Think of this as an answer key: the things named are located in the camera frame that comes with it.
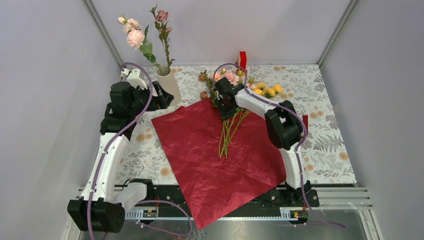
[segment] red wrapping paper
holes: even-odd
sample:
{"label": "red wrapping paper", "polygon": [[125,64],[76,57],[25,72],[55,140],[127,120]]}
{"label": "red wrapping paper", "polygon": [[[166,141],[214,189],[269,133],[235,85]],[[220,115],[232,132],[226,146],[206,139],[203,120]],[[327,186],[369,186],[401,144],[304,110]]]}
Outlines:
{"label": "red wrapping paper", "polygon": [[280,151],[254,113],[232,137],[228,158],[218,156],[223,124],[209,99],[152,123],[198,229],[286,180]]}

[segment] red object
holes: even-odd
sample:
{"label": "red object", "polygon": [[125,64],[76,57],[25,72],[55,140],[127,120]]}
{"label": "red object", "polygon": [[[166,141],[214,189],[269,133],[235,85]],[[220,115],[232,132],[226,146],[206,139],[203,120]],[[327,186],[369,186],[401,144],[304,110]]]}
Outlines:
{"label": "red object", "polygon": [[244,68],[246,70],[246,72],[248,71],[246,69],[246,65],[248,64],[248,57],[246,56],[246,52],[245,51],[241,51],[238,55],[238,61],[235,62],[235,64],[239,65],[240,67]]}
{"label": "red object", "polygon": [[303,114],[302,115],[302,121],[305,124],[306,131],[309,132],[309,129],[308,129],[308,115],[307,114]]}
{"label": "red object", "polygon": [[209,99],[151,121],[198,229],[286,180],[280,151],[254,113],[232,137],[227,159],[218,156],[223,124]]}

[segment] yellow rose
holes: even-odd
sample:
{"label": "yellow rose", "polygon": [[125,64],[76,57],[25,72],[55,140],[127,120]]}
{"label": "yellow rose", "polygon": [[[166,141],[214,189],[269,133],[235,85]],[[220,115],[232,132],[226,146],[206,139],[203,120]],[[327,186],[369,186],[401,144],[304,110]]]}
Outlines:
{"label": "yellow rose", "polygon": [[267,88],[265,93],[269,94],[271,97],[275,97],[276,91],[273,88]]}
{"label": "yellow rose", "polygon": [[278,94],[284,92],[283,88],[279,84],[276,84],[273,88],[274,88],[274,91]]}
{"label": "yellow rose", "polygon": [[256,84],[256,87],[258,89],[264,89],[267,86],[267,84],[265,82],[259,82],[258,84]]}
{"label": "yellow rose", "polygon": [[253,92],[255,92],[255,93],[259,94],[259,95],[262,95],[262,90],[261,89],[255,88],[255,89],[253,89]]}

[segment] gray wall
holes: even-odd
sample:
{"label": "gray wall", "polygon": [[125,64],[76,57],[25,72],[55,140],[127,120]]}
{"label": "gray wall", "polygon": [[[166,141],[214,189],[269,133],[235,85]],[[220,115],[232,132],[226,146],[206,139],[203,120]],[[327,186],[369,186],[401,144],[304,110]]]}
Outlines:
{"label": "gray wall", "polygon": [[385,240],[424,228],[424,1],[362,0],[321,69]]}
{"label": "gray wall", "polygon": [[158,63],[165,52],[148,12],[169,11],[170,56],[177,65],[235,62],[246,51],[249,63],[316,63],[349,0],[92,0],[122,58],[147,63],[129,47],[118,24],[125,14],[146,27]]}
{"label": "gray wall", "polygon": [[2,0],[0,23],[0,239],[58,240],[119,69],[80,0]]}

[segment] purple cable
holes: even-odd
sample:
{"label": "purple cable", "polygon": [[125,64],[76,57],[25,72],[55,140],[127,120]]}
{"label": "purple cable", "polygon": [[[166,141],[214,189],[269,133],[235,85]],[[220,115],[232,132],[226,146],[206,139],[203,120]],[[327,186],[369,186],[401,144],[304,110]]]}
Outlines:
{"label": "purple cable", "polygon": [[[133,65],[137,68],[139,68],[147,77],[148,79],[148,83],[150,84],[150,87],[153,87],[153,83],[152,83],[152,79],[150,78],[149,74],[146,72],[146,70],[144,68],[142,68],[140,65],[132,63],[132,62],[124,62],[121,64],[120,68],[123,69],[125,65]],[[115,139],[117,139],[117,137],[119,137],[123,132],[125,132],[125,130],[127,130],[131,125],[133,125],[134,123],[137,122],[137,120],[139,120],[142,115],[145,113],[145,111],[147,110],[147,108],[149,107],[150,102],[152,101],[152,96],[153,96],[153,91],[150,91],[149,95],[148,95],[148,100],[146,105],[144,106],[143,110],[140,112],[140,114],[138,114],[134,120],[132,120],[128,125],[126,125],[124,128],[122,128],[117,134],[115,134],[115,136],[112,137],[112,139],[106,144],[106,147],[104,148],[104,152],[102,153],[100,160],[98,161],[98,165],[97,168],[95,170],[95,174],[94,174],[94,178],[91,184],[91,190],[92,192],[90,192],[90,195],[88,197],[88,206],[87,206],[87,224],[88,224],[88,233],[90,235],[91,240],[96,240],[96,238],[94,237],[93,234],[93,226],[92,226],[92,201],[93,201],[93,191],[96,187],[96,182],[97,182],[97,178],[99,176],[99,172],[100,172],[100,168],[102,166],[103,163],[103,159],[105,158],[106,153],[108,152],[109,147],[111,146],[111,144],[113,143],[113,141]]]}
{"label": "purple cable", "polygon": [[175,204],[175,203],[173,203],[171,201],[162,201],[162,200],[145,200],[145,201],[139,201],[137,204],[149,204],[149,203],[169,204],[169,205],[172,205],[172,206],[176,207],[177,209],[179,209],[187,217],[188,223],[190,224],[190,230],[187,233],[177,233],[177,232],[168,231],[168,230],[165,230],[165,229],[162,229],[162,228],[159,228],[159,227],[150,226],[148,224],[142,224],[141,225],[142,227],[145,226],[145,227],[148,227],[148,228],[151,228],[151,229],[154,229],[154,230],[158,230],[158,231],[165,232],[165,233],[168,233],[168,234],[173,234],[173,235],[176,235],[176,236],[182,236],[183,237],[183,236],[190,235],[190,233],[193,230],[193,224],[192,224],[192,221],[190,219],[190,216],[187,214],[186,211],[184,211],[184,209],[182,209],[180,206],[178,206],[177,204]]}
{"label": "purple cable", "polygon": [[302,140],[300,140],[300,142],[296,145],[296,147],[294,147],[294,152],[296,154],[296,158],[297,158],[297,163],[299,165],[299,172],[300,172],[300,184],[301,184],[301,190],[302,190],[302,196],[303,196],[303,200],[306,204],[306,206],[310,209],[310,211],[315,215],[315,217],[317,217],[323,224],[326,224],[332,228],[335,229],[339,229],[339,230],[347,230],[347,227],[340,224],[340,223],[336,223],[336,222],[331,222],[331,221],[325,221],[322,217],[318,216],[318,214],[312,209],[311,205],[309,204],[307,198],[306,198],[306,194],[305,194],[305,188],[304,188],[304,172],[302,169],[302,161],[301,161],[301,157],[299,156],[299,148],[300,146],[305,142],[307,136],[308,136],[308,130],[305,126],[305,123],[302,121],[302,119],[292,110],[288,109],[287,107],[281,106],[280,104],[277,103],[273,103],[270,102],[266,99],[263,99],[262,97],[260,97],[259,95],[257,95],[255,92],[249,91],[248,87],[247,87],[247,83],[248,83],[248,72],[242,68],[241,66],[235,64],[235,63],[224,63],[221,66],[219,66],[214,72],[213,72],[213,76],[212,79],[215,79],[215,74],[217,73],[217,71],[227,65],[233,65],[236,66],[237,68],[243,70],[244,72],[244,90],[246,91],[246,93],[248,93],[250,96],[254,97],[255,99],[265,103],[265,104],[269,104],[272,105],[274,107],[278,107],[281,108],[283,110],[286,110],[287,112],[289,112],[290,114],[292,114],[297,120],[299,120],[300,124],[302,125],[303,128],[303,138]]}

